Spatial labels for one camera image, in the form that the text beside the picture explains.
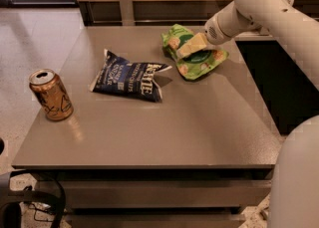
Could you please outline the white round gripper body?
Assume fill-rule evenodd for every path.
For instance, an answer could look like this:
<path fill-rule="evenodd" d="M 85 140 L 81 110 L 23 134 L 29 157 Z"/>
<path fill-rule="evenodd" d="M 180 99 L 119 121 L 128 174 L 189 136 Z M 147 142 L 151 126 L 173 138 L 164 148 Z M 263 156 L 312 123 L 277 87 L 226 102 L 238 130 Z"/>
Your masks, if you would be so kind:
<path fill-rule="evenodd" d="M 230 2 L 205 23 L 204 32 L 210 44 L 221 45 L 241 33 L 260 28 L 260 24 L 242 16 L 237 11 L 234 2 Z"/>

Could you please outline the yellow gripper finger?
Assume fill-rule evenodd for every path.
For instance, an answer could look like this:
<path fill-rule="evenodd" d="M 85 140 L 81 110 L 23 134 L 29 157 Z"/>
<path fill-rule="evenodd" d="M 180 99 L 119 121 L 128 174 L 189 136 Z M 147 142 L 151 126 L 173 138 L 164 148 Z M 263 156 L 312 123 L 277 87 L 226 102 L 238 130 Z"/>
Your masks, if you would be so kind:
<path fill-rule="evenodd" d="M 208 41 L 206 35 L 204 33 L 197 33 L 177 49 L 176 56 L 179 60 L 184 59 L 191 54 L 204 50 L 207 46 Z"/>

